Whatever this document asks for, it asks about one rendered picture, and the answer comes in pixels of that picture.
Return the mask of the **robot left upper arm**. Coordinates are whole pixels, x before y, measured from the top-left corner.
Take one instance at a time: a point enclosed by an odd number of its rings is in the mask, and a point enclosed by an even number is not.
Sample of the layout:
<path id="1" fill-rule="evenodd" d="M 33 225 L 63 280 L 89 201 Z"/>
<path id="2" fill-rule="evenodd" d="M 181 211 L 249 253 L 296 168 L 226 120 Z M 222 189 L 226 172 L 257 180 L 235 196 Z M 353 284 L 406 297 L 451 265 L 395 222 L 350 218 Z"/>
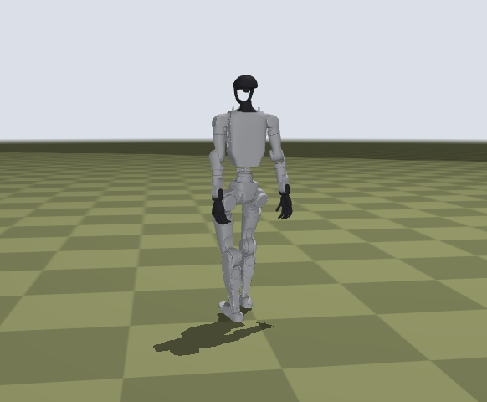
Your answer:
<path id="1" fill-rule="evenodd" d="M 214 151 L 219 155 L 220 163 L 225 160 L 226 131 L 225 127 L 229 124 L 230 113 L 220 114 L 213 118 L 213 144 Z"/>

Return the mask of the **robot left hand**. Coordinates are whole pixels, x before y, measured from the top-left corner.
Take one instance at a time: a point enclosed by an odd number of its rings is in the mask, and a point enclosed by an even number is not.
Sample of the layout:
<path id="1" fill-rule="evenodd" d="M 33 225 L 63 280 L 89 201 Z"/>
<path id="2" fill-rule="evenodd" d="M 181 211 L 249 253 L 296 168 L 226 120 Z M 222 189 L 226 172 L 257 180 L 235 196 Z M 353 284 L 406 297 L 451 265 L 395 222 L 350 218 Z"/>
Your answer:
<path id="1" fill-rule="evenodd" d="M 231 222 L 230 220 L 227 219 L 226 214 L 224 213 L 224 206 L 222 203 L 223 200 L 223 190 L 220 188 L 218 190 L 218 198 L 214 198 L 212 196 L 212 199 L 214 201 L 213 203 L 213 208 L 212 208 L 212 214 L 213 217 L 215 218 L 216 222 L 219 224 L 228 224 Z"/>

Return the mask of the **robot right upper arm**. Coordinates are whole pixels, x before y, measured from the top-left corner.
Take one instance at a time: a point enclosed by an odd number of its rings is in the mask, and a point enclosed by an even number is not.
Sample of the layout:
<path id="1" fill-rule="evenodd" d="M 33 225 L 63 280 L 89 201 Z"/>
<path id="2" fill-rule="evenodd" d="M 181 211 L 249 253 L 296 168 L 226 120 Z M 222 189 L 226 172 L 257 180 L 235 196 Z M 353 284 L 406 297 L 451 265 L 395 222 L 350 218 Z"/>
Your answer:
<path id="1" fill-rule="evenodd" d="M 279 161 L 283 159 L 281 150 L 281 138 L 279 131 L 279 119 L 275 115 L 265 114 L 267 117 L 267 133 L 271 150 L 269 151 L 269 158 L 271 161 Z"/>

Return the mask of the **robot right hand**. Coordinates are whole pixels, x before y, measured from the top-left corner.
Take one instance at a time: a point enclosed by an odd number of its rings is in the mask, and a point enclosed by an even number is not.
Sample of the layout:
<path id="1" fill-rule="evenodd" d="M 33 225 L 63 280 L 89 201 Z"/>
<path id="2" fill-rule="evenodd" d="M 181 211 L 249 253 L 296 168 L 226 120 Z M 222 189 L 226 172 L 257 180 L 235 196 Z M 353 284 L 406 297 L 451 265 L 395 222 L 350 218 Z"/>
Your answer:
<path id="1" fill-rule="evenodd" d="M 283 218 L 281 219 L 287 219 L 289 218 L 291 215 L 292 215 L 292 202 L 291 202 L 291 199 L 290 199 L 290 186 L 289 184 L 286 184 L 285 185 L 285 193 L 281 193 L 279 192 L 281 196 L 280 198 L 280 203 L 279 203 L 279 206 L 278 208 L 276 209 L 276 212 L 279 210 L 280 206 L 282 207 L 282 211 L 281 211 L 281 215 L 278 217 L 281 218 L 283 215 Z"/>

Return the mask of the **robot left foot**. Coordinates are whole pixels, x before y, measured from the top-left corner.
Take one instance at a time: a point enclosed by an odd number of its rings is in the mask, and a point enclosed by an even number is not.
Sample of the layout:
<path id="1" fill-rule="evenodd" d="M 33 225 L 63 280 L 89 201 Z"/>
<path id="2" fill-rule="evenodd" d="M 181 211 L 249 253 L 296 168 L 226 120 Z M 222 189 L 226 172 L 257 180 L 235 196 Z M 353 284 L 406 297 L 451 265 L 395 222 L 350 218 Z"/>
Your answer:
<path id="1" fill-rule="evenodd" d="M 244 315 L 242 312 L 239 312 L 238 309 L 236 308 L 236 313 L 232 313 L 230 310 L 230 304 L 222 301 L 219 303 L 219 309 L 222 311 L 222 313 L 226 316 L 228 316 L 232 321 L 234 322 L 243 322 L 244 321 Z"/>

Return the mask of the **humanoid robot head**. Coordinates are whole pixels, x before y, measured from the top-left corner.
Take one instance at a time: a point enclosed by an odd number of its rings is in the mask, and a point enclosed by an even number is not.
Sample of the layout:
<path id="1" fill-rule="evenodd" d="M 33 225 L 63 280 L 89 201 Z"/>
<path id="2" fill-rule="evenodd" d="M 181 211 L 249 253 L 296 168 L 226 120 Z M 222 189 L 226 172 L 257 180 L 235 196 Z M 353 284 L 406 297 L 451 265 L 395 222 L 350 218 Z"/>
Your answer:
<path id="1" fill-rule="evenodd" d="M 258 87 L 256 79 L 251 75 L 241 75 L 233 82 L 233 89 L 236 101 L 240 104 L 240 108 L 237 111 L 242 112 L 256 112 L 252 107 L 251 98 L 254 93 L 254 89 Z M 249 93 L 247 100 L 240 100 L 238 98 L 237 90 L 243 90 L 245 93 Z"/>

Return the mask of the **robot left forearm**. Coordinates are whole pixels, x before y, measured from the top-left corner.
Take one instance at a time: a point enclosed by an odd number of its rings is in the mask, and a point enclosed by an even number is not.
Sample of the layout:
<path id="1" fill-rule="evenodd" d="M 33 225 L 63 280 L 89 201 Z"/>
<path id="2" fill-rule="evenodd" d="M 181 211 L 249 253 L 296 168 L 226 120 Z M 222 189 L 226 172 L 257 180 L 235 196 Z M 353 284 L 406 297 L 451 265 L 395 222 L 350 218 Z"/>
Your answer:
<path id="1" fill-rule="evenodd" d="M 212 170 L 212 191 L 211 194 L 214 198 L 218 198 L 218 190 L 223 190 L 223 171 L 224 166 L 220 164 L 219 155 L 216 151 L 211 151 L 209 154 L 209 161 Z"/>

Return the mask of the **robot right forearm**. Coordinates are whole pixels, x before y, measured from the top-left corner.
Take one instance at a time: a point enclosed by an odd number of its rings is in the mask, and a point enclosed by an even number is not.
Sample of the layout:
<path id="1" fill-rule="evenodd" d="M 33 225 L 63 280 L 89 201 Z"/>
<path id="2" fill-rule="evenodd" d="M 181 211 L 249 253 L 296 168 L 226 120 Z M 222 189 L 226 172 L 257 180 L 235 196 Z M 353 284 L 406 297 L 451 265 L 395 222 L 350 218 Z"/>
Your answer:
<path id="1" fill-rule="evenodd" d="M 282 150 L 282 149 L 281 149 Z M 282 151 L 283 153 L 283 151 Z M 286 172 L 286 163 L 285 163 L 285 156 L 283 153 L 283 159 L 278 161 L 274 164 L 274 168 L 276 171 L 276 180 L 279 185 L 279 191 L 281 193 L 285 193 L 285 185 L 289 184 L 289 178 Z M 290 185 L 290 184 L 289 184 Z"/>

